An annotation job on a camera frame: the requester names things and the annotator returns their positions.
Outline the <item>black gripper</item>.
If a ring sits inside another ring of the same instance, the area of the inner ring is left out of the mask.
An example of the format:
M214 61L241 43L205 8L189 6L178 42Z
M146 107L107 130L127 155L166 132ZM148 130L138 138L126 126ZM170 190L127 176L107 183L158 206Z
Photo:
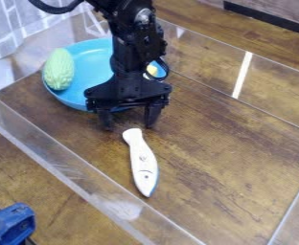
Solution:
M163 78L155 77L148 69L116 72L108 81L84 90L86 107L88 111L98 111L102 128L111 131L114 122L110 110L146 106L144 125L152 128L162 115L163 105L168 104L171 91L171 85L163 82Z

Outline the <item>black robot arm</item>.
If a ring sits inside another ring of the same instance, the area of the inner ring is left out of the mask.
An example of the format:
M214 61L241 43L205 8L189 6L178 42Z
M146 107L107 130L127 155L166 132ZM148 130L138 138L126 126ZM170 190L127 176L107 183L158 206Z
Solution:
M164 64L167 46L152 0L86 1L104 15L112 33L112 77L84 91L87 109L98 113L102 127L111 129L111 112L142 106L144 125L152 127L172 90L164 78L147 72L151 62Z

